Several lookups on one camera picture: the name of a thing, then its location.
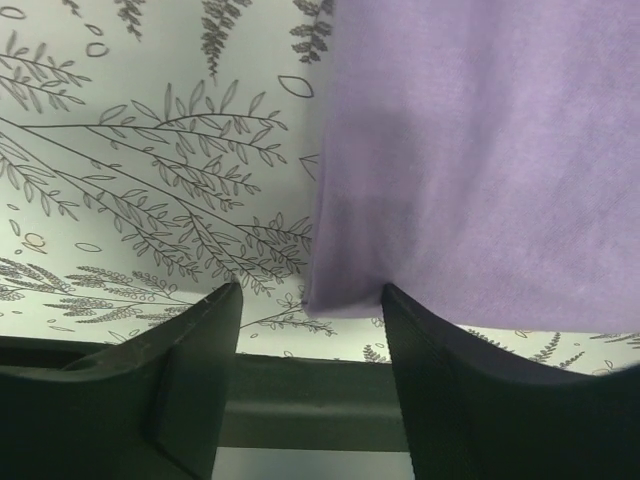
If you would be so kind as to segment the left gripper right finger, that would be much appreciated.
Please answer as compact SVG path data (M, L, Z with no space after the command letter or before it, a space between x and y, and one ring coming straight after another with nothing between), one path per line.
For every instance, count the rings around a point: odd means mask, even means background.
M395 286L381 304L418 479L635 479L639 370L565 371L498 348Z

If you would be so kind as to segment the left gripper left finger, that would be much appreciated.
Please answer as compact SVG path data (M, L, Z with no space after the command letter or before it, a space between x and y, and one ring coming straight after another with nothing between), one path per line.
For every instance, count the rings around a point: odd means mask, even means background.
M5 479L208 479L243 306L226 284L117 345L3 337Z

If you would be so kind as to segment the purple t shirt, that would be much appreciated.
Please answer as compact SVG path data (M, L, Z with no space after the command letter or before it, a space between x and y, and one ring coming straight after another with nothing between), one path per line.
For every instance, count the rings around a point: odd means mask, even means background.
M305 306L639 328L639 5L340 1Z

